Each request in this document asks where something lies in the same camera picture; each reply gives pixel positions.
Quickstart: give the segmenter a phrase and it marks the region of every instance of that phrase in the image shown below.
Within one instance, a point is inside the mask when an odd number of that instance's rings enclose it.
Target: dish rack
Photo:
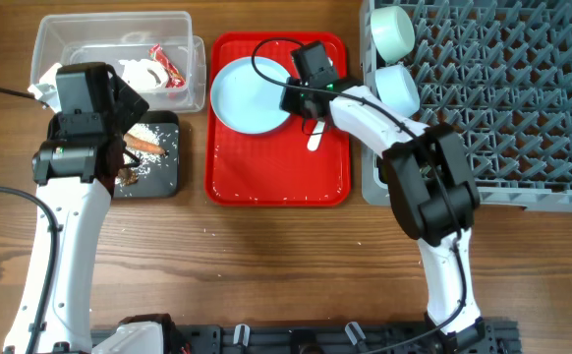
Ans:
[[[483,204],[572,211],[572,1],[364,0],[360,58],[373,93],[386,64],[372,40],[375,8],[412,19],[412,118],[455,127]],[[363,197],[388,206],[379,159],[363,155]]]

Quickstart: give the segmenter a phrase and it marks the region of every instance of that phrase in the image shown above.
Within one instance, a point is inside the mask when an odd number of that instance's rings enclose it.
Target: red snack wrapper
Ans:
[[[179,70],[170,62],[168,57],[164,54],[164,50],[161,45],[155,44],[150,50],[148,50],[150,58],[157,63],[163,65],[164,69],[168,73],[170,80],[166,84],[167,88],[180,88],[186,84],[186,80],[181,76]]]

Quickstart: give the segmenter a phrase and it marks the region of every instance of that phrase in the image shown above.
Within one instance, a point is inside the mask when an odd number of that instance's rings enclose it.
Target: white bowl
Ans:
[[[402,65],[377,69],[375,87],[380,100],[404,117],[420,109],[420,96],[411,73]]]
[[[399,6],[373,10],[372,37],[377,52],[390,64],[402,59],[415,46],[413,24]]]

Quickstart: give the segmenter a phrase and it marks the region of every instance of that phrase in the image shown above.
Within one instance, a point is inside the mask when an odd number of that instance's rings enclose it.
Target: wooden table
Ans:
[[[348,47],[351,72],[360,74],[359,1],[41,2],[0,6],[1,87],[27,87],[43,16],[108,11],[186,10],[207,53],[230,30],[332,31]],[[34,192],[30,158],[50,117],[36,104],[0,95],[0,185]],[[175,198],[113,203],[96,255],[93,327],[158,312],[178,324],[219,325],[422,318],[428,295],[417,246],[389,209],[361,197],[358,143],[353,191],[341,206],[221,207],[202,188],[206,109],[180,120],[188,183]],[[34,213],[28,202],[0,195],[0,349],[22,296]],[[572,354],[572,214],[483,206],[471,260],[485,316],[519,321],[526,353]]]

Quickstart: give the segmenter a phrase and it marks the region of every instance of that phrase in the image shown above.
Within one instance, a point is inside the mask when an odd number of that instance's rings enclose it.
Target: light blue plate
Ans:
[[[290,75],[277,62],[256,57],[257,68],[273,80],[286,83]],[[261,134],[279,127],[290,113],[279,109],[284,88],[261,78],[251,57],[240,58],[218,72],[211,85],[211,107],[230,129],[244,134]]]

